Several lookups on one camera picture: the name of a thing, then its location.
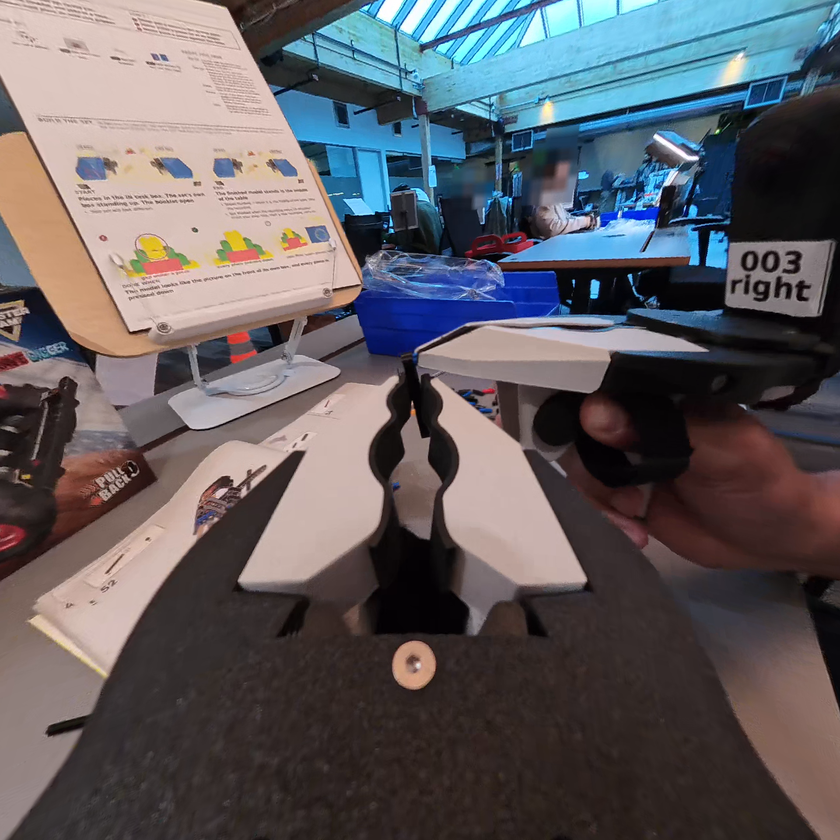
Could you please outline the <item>green jacket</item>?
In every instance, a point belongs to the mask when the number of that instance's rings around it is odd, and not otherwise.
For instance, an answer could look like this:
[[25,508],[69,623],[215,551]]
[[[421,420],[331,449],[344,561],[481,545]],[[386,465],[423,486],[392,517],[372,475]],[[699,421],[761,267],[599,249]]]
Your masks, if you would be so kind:
[[405,253],[439,256],[443,225],[438,210],[431,203],[428,194],[424,189],[410,187],[405,182],[398,184],[395,191],[398,193],[415,193],[418,227],[406,233],[395,233],[392,236],[392,242]]

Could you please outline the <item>lego instruction booklet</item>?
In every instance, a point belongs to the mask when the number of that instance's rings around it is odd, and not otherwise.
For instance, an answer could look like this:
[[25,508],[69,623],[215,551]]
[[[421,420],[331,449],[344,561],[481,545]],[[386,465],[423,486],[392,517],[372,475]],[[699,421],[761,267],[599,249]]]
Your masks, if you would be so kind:
[[195,542],[290,454],[383,395],[382,385],[347,383],[259,444],[233,440],[217,447],[146,522],[40,596],[28,624],[107,677],[147,605]]

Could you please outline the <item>pile of small lego pins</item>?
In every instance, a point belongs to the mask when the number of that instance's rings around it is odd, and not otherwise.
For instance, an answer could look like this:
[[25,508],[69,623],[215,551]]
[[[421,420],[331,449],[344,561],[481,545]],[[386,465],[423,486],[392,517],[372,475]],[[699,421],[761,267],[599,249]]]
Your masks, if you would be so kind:
[[482,416],[495,421],[499,414],[499,397],[495,388],[465,388],[456,393]]

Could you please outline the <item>person's right hand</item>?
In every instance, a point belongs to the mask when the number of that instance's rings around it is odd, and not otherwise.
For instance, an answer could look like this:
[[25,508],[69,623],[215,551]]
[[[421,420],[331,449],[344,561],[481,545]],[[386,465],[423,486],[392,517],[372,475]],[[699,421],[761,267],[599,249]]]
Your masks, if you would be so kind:
[[809,473],[739,406],[686,409],[693,449],[677,479],[608,488],[574,448],[560,467],[639,549],[650,539],[708,569],[839,577],[839,474]]

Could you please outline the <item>white wall vent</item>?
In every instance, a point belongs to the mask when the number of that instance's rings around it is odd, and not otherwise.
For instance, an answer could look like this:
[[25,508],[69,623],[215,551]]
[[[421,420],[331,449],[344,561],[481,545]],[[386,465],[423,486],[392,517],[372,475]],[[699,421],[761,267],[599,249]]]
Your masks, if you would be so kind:
[[751,83],[744,99],[743,109],[761,109],[773,106],[784,98],[788,77],[773,77]]

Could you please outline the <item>black office chair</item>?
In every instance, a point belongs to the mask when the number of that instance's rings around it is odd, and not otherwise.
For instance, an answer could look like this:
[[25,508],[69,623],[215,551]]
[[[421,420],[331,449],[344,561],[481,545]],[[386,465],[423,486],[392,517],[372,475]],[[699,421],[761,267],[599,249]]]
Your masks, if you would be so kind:
[[709,134],[701,144],[700,161],[691,176],[685,199],[679,199],[679,213],[670,228],[687,228],[696,240],[699,266],[706,266],[711,245],[726,245],[732,212],[732,179],[737,136],[724,132]]

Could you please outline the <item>lego set box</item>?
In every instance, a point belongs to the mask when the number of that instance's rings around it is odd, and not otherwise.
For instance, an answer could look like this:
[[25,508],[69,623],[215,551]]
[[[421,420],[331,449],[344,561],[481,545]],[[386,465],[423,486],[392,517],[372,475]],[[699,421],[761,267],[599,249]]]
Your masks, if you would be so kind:
[[36,287],[1,290],[1,578],[156,476]]

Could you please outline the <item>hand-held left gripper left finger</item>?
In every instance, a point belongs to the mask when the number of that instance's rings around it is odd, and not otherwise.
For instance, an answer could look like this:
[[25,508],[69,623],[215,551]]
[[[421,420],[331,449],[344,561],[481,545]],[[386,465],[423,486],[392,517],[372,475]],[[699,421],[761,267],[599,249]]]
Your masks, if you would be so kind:
[[411,415],[393,375],[343,385],[266,441],[293,471],[238,578],[243,590],[353,607],[393,577],[392,473]]

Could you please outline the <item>silver desk lamp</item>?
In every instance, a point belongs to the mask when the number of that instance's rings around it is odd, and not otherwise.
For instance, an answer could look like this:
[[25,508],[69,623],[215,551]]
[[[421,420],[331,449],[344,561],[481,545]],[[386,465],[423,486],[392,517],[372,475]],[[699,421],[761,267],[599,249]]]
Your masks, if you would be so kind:
[[655,132],[647,142],[645,153],[651,161],[676,168],[697,163],[701,157],[701,147],[676,132],[661,130]]

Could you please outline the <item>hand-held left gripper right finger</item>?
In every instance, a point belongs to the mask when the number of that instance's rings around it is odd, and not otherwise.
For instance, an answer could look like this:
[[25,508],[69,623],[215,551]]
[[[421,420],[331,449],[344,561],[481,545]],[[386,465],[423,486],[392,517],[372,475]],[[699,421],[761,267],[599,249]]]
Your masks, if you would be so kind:
[[478,631],[492,608],[582,592],[586,575],[519,442],[424,375],[420,416],[434,499],[434,573]]

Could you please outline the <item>blue plastic storage bin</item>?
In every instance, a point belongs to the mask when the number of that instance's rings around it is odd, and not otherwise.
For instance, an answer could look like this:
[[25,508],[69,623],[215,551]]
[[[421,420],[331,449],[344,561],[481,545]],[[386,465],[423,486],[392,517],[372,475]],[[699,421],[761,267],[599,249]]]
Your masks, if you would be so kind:
[[472,322],[541,319],[559,310],[553,271],[503,274],[504,286],[488,300],[416,299],[364,291],[354,302],[371,354],[397,357]]

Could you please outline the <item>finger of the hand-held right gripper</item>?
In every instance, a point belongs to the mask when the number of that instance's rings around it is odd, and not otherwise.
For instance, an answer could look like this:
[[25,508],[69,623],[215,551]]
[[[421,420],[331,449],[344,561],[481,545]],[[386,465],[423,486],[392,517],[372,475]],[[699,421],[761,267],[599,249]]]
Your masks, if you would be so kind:
[[602,330],[622,327],[627,323],[626,317],[545,317],[545,318],[510,318],[489,320],[482,322],[468,322],[457,329],[447,332],[434,339],[434,343],[445,343],[460,335],[475,331],[483,327],[501,327],[505,329],[572,329],[572,330]]
[[466,324],[415,350],[423,368],[493,380],[502,426],[524,448],[557,460],[570,442],[535,429],[538,410],[556,392],[587,396],[602,386],[619,353],[687,353],[708,349],[687,339],[623,324]]

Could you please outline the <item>printed instruction sheet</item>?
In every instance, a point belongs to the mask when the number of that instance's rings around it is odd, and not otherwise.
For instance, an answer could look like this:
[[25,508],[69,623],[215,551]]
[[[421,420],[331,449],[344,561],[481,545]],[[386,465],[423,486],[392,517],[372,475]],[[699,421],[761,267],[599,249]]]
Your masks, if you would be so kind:
[[225,7],[2,2],[2,83],[132,333],[324,311],[361,271]]

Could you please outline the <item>red plastic crate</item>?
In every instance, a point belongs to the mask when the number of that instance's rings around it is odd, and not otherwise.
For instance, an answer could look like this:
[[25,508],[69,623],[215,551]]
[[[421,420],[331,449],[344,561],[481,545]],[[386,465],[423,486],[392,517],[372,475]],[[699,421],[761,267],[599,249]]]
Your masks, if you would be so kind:
[[465,252],[467,259],[499,261],[521,253],[539,244],[541,240],[529,237],[523,232],[504,235],[485,234],[473,240]]

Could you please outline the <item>wooden background table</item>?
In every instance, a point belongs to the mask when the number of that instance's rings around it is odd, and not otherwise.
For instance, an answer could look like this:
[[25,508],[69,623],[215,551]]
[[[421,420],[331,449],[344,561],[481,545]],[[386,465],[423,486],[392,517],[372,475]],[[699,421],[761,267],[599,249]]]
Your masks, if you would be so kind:
[[690,262],[690,238],[683,227],[617,220],[596,230],[548,238],[499,262],[503,272],[551,271],[572,314],[621,314],[631,308],[631,276]]

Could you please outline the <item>clear plastic bag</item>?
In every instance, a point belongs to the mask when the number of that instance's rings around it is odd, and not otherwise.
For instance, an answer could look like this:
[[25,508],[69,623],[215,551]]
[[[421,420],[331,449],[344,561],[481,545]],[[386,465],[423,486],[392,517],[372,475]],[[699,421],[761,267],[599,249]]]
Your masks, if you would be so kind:
[[381,250],[366,259],[362,288],[399,298],[492,301],[505,280],[498,266],[486,260]]

